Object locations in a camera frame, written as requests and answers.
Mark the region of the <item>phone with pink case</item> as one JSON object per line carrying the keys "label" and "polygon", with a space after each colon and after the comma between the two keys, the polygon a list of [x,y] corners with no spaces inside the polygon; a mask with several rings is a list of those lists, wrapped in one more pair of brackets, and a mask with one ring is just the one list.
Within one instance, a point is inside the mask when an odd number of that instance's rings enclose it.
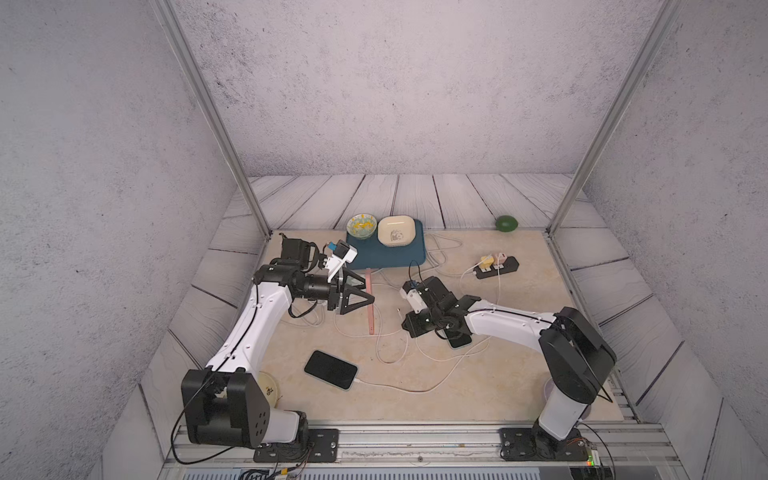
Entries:
{"label": "phone with pink case", "polygon": [[[372,270],[370,268],[367,268],[365,270],[366,292],[371,297],[373,297],[372,278],[371,277],[372,277]],[[367,317],[368,317],[369,335],[371,335],[371,336],[376,334],[374,302],[375,302],[375,298],[366,307],[366,309],[367,309]]]}

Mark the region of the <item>phone with pale green case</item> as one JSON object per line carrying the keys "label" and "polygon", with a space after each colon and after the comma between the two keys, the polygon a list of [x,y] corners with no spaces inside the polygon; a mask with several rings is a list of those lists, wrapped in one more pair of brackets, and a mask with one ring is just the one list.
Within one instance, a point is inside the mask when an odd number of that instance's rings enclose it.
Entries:
{"label": "phone with pale green case", "polygon": [[463,348],[472,343],[472,336],[460,331],[445,330],[444,336],[453,349]]}

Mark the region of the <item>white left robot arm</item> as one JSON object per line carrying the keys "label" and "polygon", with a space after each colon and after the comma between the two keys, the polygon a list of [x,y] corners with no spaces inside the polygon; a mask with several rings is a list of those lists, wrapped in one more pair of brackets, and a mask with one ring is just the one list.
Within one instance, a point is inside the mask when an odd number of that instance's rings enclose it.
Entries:
{"label": "white left robot arm", "polygon": [[260,266],[233,330],[202,369],[189,370],[181,382],[183,408],[177,419],[191,443],[257,450],[270,447],[272,460],[302,461],[310,450],[305,413],[269,404],[257,376],[271,338],[297,299],[324,304],[341,315],[374,303],[365,279],[350,269],[356,249],[340,240],[320,248],[313,242],[283,237],[281,254]]}

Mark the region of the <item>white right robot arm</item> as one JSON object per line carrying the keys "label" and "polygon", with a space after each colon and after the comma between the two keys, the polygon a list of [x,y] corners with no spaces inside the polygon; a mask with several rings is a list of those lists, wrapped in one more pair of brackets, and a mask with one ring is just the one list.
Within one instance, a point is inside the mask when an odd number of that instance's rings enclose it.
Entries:
{"label": "white right robot arm", "polygon": [[460,348],[474,335],[528,347],[545,359],[553,390],[536,421],[549,439],[563,441],[594,403],[617,356],[596,328],[572,307],[535,313],[502,307],[478,296],[456,297],[435,276],[409,280],[400,290],[412,310],[402,328],[413,338],[435,331]]}

